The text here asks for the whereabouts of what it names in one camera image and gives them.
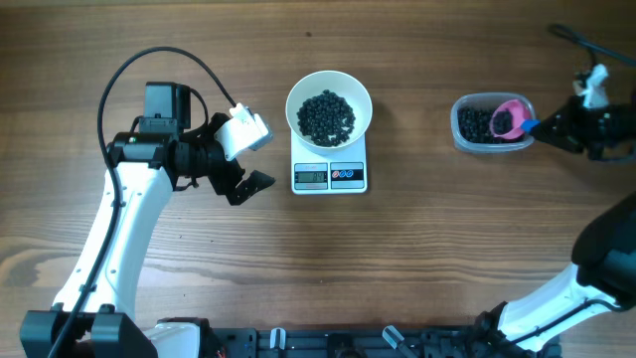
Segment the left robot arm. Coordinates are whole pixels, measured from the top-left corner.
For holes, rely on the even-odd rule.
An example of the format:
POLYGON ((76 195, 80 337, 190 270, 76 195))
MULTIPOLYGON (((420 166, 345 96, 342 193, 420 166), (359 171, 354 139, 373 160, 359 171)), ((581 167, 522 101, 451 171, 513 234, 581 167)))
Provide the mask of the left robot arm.
POLYGON ((29 357, 213 357, 222 344, 209 322, 168 318, 149 330, 134 322, 136 288, 158 218, 178 181, 210 180, 215 192, 240 205, 271 186, 258 171, 246 175, 237 156, 272 138, 268 124, 237 103, 229 113, 191 127, 196 91, 149 83, 136 130, 118 133, 108 149, 97 215, 74 271, 48 310, 31 310, 20 330, 29 357))

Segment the pink scoop blue handle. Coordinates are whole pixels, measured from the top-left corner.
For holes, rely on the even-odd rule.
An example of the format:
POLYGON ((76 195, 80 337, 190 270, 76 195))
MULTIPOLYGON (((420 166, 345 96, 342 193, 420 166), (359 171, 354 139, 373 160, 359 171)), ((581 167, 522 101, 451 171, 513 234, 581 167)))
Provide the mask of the pink scoop blue handle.
POLYGON ((501 104, 492 114, 489 129, 495 138, 516 140, 539 124, 530 108, 518 99, 501 104))

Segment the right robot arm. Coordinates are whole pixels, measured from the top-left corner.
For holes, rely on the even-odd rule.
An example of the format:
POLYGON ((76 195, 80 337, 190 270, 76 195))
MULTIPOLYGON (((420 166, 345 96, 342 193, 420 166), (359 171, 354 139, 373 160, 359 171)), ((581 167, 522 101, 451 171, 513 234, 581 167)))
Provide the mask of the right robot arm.
MULTIPOLYGON (((635 107, 590 105, 573 95, 528 133, 600 161, 607 148, 635 142, 635 107)), ((635 197, 629 195, 583 229, 562 272, 527 296, 482 313, 468 341, 482 345, 487 357, 530 357, 575 325, 634 305, 635 197)))

